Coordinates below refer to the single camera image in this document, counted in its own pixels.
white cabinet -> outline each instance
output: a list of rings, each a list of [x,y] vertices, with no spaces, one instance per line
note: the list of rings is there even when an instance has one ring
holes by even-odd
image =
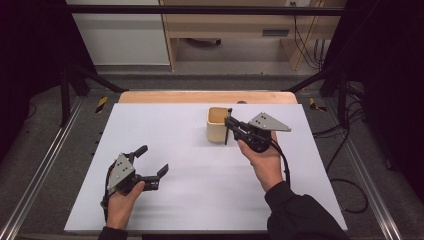
[[[157,0],[67,0],[68,4],[159,5]],[[169,65],[159,14],[73,14],[94,65]]]

person's right hand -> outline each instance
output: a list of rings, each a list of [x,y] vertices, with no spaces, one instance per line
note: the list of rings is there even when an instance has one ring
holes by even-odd
[[[271,132],[271,136],[277,142],[275,131]],[[250,164],[253,166],[256,177],[261,182],[265,192],[284,180],[281,172],[281,157],[274,147],[270,146],[265,152],[257,153],[250,149],[242,140],[237,142],[241,153],[249,159]]]

cup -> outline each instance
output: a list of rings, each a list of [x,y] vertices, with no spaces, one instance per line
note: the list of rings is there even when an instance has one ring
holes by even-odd
[[[207,137],[210,142],[223,143],[225,142],[225,127],[224,119],[228,115],[228,108],[210,107],[207,114]]]

electrical outlet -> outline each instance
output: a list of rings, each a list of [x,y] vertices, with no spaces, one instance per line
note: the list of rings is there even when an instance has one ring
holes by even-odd
[[[286,0],[285,7],[309,7],[311,0]]]

black curtain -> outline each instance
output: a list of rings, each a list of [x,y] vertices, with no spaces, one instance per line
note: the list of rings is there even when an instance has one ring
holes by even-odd
[[[72,14],[47,10],[53,4],[66,1],[0,1],[0,162],[28,116],[32,96],[59,85],[65,66],[96,73]]]

